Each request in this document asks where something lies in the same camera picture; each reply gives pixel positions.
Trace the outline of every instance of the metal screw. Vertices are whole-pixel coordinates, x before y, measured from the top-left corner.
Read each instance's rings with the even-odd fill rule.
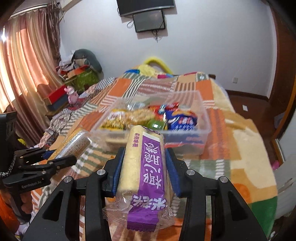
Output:
[[[72,181],[72,177],[71,176],[66,176],[65,178],[64,178],[64,182],[66,182],[66,183],[69,183],[69,182],[71,182]]]
[[[223,183],[228,182],[228,178],[227,177],[220,177],[220,181]]]
[[[192,175],[195,174],[195,171],[192,170],[192,169],[188,169],[188,170],[186,171],[186,173],[187,173],[189,176],[192,176]]]
[[[100,169],[96,172],[98,175],[104,175],[106,171],[104,169]]]

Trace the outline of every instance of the transparent plastic box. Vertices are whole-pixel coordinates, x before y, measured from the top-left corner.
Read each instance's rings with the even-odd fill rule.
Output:
[[[203,153],[207,136],[211,132],[211,124],[199,91],[165,92],[117,99],[91,131],[93,135],[106,143],[105,148],[109,151],[117,151],[119,147],[125,147],[130,130],[110,130],[100,128],[100,126],[113,109],[126,109],[128,104],[137,102],[142,102],[146,106],[178,102],[179,109],[193,111],[197,115],[197,125],[193,130],[158,131],[164,136],[165,148],[172,147],[176,154],[200,155]]]

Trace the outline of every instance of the purple label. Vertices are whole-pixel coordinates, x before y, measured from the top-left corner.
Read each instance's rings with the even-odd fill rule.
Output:
[[[158,137],[143,132],[141,176],[137,194],[131,200],[127,228],[153,232],[158,212],[165,208],[163,160]]]

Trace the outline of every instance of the pink stuffed toy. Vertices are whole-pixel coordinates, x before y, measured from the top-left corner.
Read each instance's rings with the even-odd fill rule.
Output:
[[[75,104],[77,102],[79,96],[78,96],[77,92],[74,90],[74,87],[67,86],[67,88],[65,88],[64,90],[68,95],[69,104]]]

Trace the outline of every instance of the bed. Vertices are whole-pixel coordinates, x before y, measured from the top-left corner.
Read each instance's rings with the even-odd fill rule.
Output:
[[[147,66],[140,73],[124,73],[108,78],[87,90],[82,107],[75,111],[63,110],[54,117],[39,146],[59,148],[78,128],[93,131],[93,127],[110,105],[120,97],[164,91],[199,90],[207,109],[212,132],[205,151],[200,156],[183,155],[189,168],[201,175],[217,179],[228,177],[254,212],[266,235],[274,222],[277,188],[264,143],[252,120],[236,114],[229,98],[209,75],[197,72],[171,78],[157,79],[157,71]],[[116,153],[107,152],[97,144],[89,147],[77,164],[52,178],[52,184],[32,191],[34,212],[37,212],[58,183],[67,175],[75,179],[89,176],[104,166]],[[173,197],[171,208],[175,225],[158,232],[143,234],[110,224],[113,241],[170,240],[177,241],[181,231],[186,200]],[[207,209],[206,240],[210,240],[210,207]],[[84,200],[81,202],[80,237],[84,233]]]

